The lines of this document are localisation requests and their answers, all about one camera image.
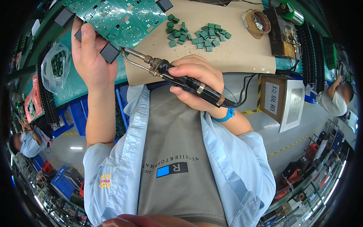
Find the soldering iron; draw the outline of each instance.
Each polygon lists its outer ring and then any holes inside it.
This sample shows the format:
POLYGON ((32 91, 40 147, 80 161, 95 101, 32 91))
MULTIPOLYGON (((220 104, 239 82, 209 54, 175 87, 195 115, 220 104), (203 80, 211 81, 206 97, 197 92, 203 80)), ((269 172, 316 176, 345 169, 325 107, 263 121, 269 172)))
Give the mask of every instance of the soldering iron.
POLYGON ((121 50, 121 54, 127 62, 148 71, 153 76, 161 77, 164 80, 172 83, 173 85, 181 87, 184 91, 195 94, 196 96, 204 99, 205 101, 215 105, 218 108, 219 107, 237 108, 237 107, 241 106, 247 99, 248 84, 250 83, 251 79, 256 75, 256 73, 255 73, 253 75, 246 76, 244 78, 244 84, 243 84, 243 88, 241 90, 240 100, 236 103, 236 102, 233 102, 233 101, 225 98, 224 95, 216 92, 214 89, 210 88, 208 85, 200 82, 199 80, 197 80, 195 78, 188 77, 188 76, 182 76, 182 77, 172 76, 168 72, 168 69, 172 68, 174 66, 165 59, 153 58, 150 55, 144 55, 144 54, 137 52, 130 48, 125 48, 125 49, 121 50), (136 62, 130 61, 127 58, 125 52, 144 60, 144 62, 147 64, 150 64, 151 67, 147 68, 147 67, 137 64, 136 62), (242 93, 245 90, 245 88, 246 88, 245 98, 242 101, 242 93))

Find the green circuit board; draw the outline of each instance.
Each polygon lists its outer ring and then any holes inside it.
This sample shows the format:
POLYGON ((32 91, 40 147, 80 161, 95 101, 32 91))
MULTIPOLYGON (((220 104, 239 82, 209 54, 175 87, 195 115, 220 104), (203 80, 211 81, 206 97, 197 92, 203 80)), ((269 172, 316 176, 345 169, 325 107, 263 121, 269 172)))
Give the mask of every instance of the green circuit board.
POLYGON ((66 0, 63 5, 118 50, 134 49, 167 19, 154 0, 66 0))

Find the plastic bag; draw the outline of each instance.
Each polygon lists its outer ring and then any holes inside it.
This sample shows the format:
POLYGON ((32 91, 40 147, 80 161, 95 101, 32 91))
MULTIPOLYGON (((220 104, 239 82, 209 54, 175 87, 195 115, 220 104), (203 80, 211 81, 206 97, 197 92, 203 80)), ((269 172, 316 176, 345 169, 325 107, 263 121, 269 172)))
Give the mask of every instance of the plastic bag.
POLYGON ((71 52, 63 43, 53 43, 41 64, 41 76, 45 89, 58 95, 63 90, 71 65, 71 52))

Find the blue wrist strap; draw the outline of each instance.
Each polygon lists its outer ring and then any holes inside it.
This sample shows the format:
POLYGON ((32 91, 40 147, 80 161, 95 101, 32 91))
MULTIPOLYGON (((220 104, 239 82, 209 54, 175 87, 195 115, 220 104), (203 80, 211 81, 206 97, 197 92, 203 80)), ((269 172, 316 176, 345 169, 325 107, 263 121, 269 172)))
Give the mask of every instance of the blue wrist strap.
POLYGON ((227 121, 228 119, 230 119, 233 116, 234 116, 234 108, 228 109, 227 116, 225 116, 224 118, 217 119, 217 118, 214 118, 212 116, 211 116, 211 118, 214 119, 214 120, 216 120, 216 121, 218 121, 218 122, 225 122, 225 121, 227 121))

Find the white t-shirt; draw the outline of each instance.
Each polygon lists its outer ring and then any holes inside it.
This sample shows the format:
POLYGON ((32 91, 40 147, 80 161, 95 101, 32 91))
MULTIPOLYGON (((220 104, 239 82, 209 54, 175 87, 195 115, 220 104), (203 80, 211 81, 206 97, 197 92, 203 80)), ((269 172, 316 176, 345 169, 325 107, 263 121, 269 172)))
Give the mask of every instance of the white t-shirt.
POLYGON ((333 100, 328 95, 327 88, 317 96, 317 102, 328 113, 334 116, 343 116, 347 112, 347 104, 343 97, 336 91, 333 100))

